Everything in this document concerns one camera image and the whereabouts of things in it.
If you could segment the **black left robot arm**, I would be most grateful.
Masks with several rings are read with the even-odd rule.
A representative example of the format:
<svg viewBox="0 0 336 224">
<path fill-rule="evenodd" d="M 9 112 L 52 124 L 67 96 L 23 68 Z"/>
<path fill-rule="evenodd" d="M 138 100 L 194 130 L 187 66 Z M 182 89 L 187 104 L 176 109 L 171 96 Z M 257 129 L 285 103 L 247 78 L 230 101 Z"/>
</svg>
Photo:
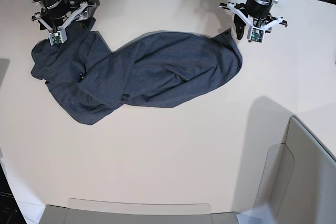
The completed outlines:
<svg viewBox="0 0 336 224">
<path fill-rule="evenodd" d="M 276 25 L 288 26 L 282 16 L 272 16 L 270 13 L 274 4 L 279 0 L 246 0 L 244 3 L 221 3 L 219 8 L 234 14 L 236 39 L 241 40 L 247 29 L 249 42 L 264 42 L 266 33 L 270 33 Z"/>
</svg>

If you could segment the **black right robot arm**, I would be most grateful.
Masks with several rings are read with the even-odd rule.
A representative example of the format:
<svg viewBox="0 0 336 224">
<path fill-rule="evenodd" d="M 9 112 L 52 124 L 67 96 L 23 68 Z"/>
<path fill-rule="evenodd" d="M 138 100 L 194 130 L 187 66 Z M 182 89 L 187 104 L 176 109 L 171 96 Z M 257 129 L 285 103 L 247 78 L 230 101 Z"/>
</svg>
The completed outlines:
<svg viewBox="0 0 336 224">
<path fill-rule="evenodd" d="M 32 21 L 39 23 L 40 30 L 48 31 L 50 44 L 63 44 L 67 40 L 66 28 L 72 22 L 84 23 L 90 12 L 97 7 L 90 0 L 29 0 L 41 7 L 32 16 Z"/>
</svg>

